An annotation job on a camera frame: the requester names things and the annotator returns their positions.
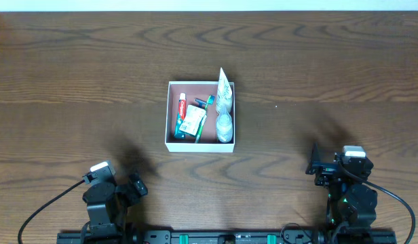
red toothpaste tube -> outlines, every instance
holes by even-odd
[[[185,119],[185,108],[187,107],[187,100],[184,93],[180,94],[179,111],[177,112],[176,128],[174,129],[174,137],[177,139],[185,139],[185,133],[179,130]]]

wood grain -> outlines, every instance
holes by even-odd
[[[169,153],[169,81],[235,82],[233,154]],[[322,223],[304,174],[313,142],[360,144],[370,180],[417,215],[418,12],[0,13],[0,243],[99,161],[149,187],[130,220],[174,229]],[[26,243],[87,221],[80,186],[39,214]],[[379,194],[376,227],[410,219]]]

white box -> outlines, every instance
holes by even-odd
[[[232,153],[235,147],[235,84],[229,82],[233,92],[233,105],[230,112],[233,119],[233,138],[228,143],[220,143],[216,140],[215,121],[216,113],[216,91],[218,81],[170,81],[167,95],[167,116],[166,116],[166,137],[165,143],[170,152],[183,153]],[[185,92],[188,105],[196,105],[195,98],[206,101],[209,95],[215,96],[214,104],[208,105],[206,123],[203,127],[202,137],[199,143],[194,143],[193,136],[186,135],[185,140],[174,138],[174,127],[178,112],[178,101],[180,93]]]

red label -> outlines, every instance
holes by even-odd
[[[179,115],[181,119],[185,119],[185,102],[186,100],[179,100]]]

white wall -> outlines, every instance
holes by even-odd
[[[418,10],[418,0],[0,0],[0,12],[263,10]]]

